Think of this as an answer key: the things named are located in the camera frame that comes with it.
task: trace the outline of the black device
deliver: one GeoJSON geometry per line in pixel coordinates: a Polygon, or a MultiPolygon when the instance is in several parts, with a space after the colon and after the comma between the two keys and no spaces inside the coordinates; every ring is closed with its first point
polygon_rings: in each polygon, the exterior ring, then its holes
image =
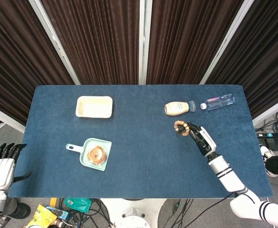
{"type": "Polygon", "coordinates": [[[278,133],[258,133],[259,144],[266,145],[270,150],[278,151],[278,133]]]}

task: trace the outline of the bread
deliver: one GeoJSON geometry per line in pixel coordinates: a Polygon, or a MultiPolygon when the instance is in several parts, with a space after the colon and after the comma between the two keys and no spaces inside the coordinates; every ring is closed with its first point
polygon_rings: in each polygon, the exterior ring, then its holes
{"type": "Polygon", "coordinates": [[[106,153],[103,147],[96,146],[87,154],[88,161],[93,164],[101,165],[106,160],[106,153]]]}

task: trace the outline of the yellow bag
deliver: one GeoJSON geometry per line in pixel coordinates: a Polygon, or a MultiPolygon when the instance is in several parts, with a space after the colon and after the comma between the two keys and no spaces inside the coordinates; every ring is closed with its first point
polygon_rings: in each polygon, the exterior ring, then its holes
{"type": "Polygon", "coordinates": [[[57,219],[57,216],[42,205],[39,204],[36,209],[34,216],[30,223],[27,225],[28,228],[48,228],[52,222],[57,219]]]}

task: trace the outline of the dark brown curtain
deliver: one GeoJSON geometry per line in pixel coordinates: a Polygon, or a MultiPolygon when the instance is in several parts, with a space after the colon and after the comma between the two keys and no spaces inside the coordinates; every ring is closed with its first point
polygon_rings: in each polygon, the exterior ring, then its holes
{"type": "Polygon", "coordinates": [[[147,84],[198,84],[242,0],[153,0],[147,84]]]}
{"type": "Polygon", "coordinates": [[[137,84],[139,0],[42,0],[82,84],[137,84]]]}
{"type": "Polygon", "coordinates": [[[29,1],[0,0],[0,110],[26,124],[36,86],[71,84],[29,1]]]}
{"type": "Polygon", "coordinates": [[[278,102],[278,1],[254,1],[207,83],[242,85],[252,118],[278,102]]]}

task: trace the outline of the small frying pan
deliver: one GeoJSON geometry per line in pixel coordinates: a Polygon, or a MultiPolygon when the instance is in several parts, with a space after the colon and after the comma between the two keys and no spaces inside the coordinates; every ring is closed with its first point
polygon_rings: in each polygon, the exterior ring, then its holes
{"type": "Polygon", "coordinates": [[[70,151],[75,151],[80,153],[80,162],[82,165],[104,171],[107,165],[109,153],[110,153],[110,148],[111,148],[111,142],[110,141],[105,141],[101,139],[96,139],[96,138],[89,138],[84,142],[83,146],[77,146],[73,144],[67,144],[66,149],[70,151]],[[96,165],[91,163],[88,160],[88,153],[95,148],[96,146],[101,146],[106,154],[106,159],[101,165],[96,165]]]}

